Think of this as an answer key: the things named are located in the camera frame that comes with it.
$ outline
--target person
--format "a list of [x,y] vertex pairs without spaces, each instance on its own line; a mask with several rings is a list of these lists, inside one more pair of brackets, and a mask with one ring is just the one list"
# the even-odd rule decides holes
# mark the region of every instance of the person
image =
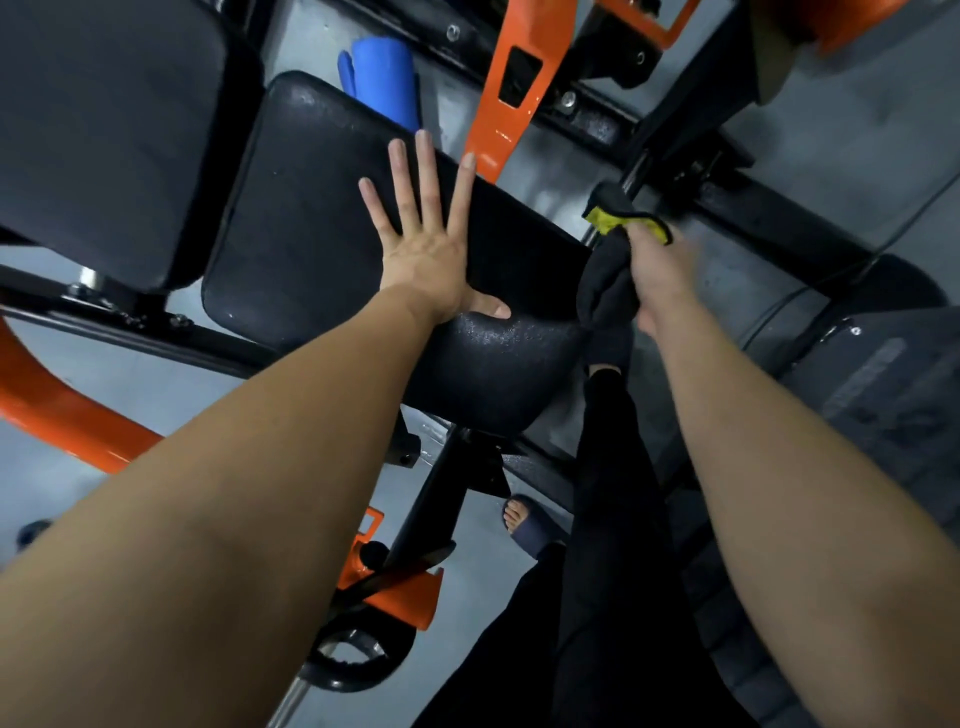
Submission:
[[[0,724],[266,724],[433,327],[510,316],[466,283],[473,157],[446,224],[429,135],[420,211],[399,140],[390,159],[400,232],[360,181],[384,249],[370,302],[109,478],[3,575]],[[960,724],[954,545],[733,345],[673,250],[630,238],[636,322],[660,348],[732,583],[806,707],[830,728]],[[592,363],[569,543],[546,534],[421,726],[751,720],[697,639],[623,372]],[[535,517],[518,504],[515,530]]]

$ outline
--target black cushion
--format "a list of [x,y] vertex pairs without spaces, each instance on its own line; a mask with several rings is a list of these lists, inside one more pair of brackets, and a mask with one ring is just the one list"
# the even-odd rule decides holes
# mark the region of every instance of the black cushion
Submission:
[[0,3],[0,227],[144,292],[203,272],[263,93],[196,0]]
[[[376,293],[382,249],[357,180],[370,177],[394,219],[387,143],[399,126],[303,73],[278,77],[264,100],[228,225],[204,278],[221,326],[288,352],[343,323]],[[444,204],[456,163],[439,155]],[[477,314],[434,333],[404,400],[502,435],[530,424],[579,358],[576,290],[588,250],[478,181],[468,279],[506,301],[509,322]]]

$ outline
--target leg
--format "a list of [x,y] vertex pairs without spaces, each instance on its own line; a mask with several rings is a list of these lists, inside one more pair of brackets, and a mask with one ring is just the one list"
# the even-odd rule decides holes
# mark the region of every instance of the leg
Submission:
[[636,410],[617,371],[592,376],[564,564],[556,726],[756,725],[700,643]]
[[560,619],[565,547],[547,546],[506,609],[427,705],[414,728],[546,722]]

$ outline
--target navy slide sandal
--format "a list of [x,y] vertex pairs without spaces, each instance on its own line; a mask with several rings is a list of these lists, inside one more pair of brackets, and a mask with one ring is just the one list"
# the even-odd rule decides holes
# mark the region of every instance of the navy slide sandal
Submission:
[[550,518],[550,514],[544,510],[543,506],[527,496],[510,496],[503,503],[501,517],[507,512],[507,503],[511,500],[517,500],[527,507],[530,515],[523,520],[511,534],[511,538],[516,541],[524,551],[529,553],[535,559],[540,555],[545,546],[554,542],[566,543],[567,533],[560,525]]

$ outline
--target bolt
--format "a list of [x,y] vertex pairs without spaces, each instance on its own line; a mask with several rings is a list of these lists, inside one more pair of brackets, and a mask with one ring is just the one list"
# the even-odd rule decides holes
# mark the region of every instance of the bolt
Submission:
[[560,97],[560,108],[564,113],[572,113],[577,108],[577,92],[567,91]]

